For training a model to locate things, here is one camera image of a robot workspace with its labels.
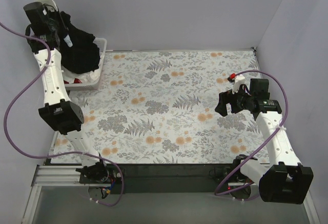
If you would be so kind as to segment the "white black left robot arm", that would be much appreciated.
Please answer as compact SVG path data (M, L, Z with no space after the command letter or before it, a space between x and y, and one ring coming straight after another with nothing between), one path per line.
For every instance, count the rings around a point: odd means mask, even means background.
M106 163L84 132L81 108L71 102L65 89L59 51L60 26L55 12L41 2L25 5L24 11L34 33L28 43L42 72L44 107L38 110L39 115L80 152L82 168L77 171L90 180L103 183L109 178Z

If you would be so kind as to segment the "black t-shirt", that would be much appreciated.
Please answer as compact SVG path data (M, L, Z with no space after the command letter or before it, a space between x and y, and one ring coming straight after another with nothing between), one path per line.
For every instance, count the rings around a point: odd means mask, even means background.
M61 64L75 74L84 74L99 68L99 47L94 43L95 36L71 23L71 16L60 12L59 30Z

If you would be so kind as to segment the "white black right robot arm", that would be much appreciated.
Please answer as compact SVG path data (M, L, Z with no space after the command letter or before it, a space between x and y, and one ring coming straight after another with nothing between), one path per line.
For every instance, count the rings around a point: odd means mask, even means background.
M231 90L219 94L215 112L227 116L227 105L237 114L249 111L258 125L268 151L270 167L263 166L254 156L239 155L224 178L241 175L256 184L265 202L303 203L314 174L310 167L302 165L296 156L282 122L282 109L278 101L270 99L268 79L253 78L245 85L243 75L231 75Z

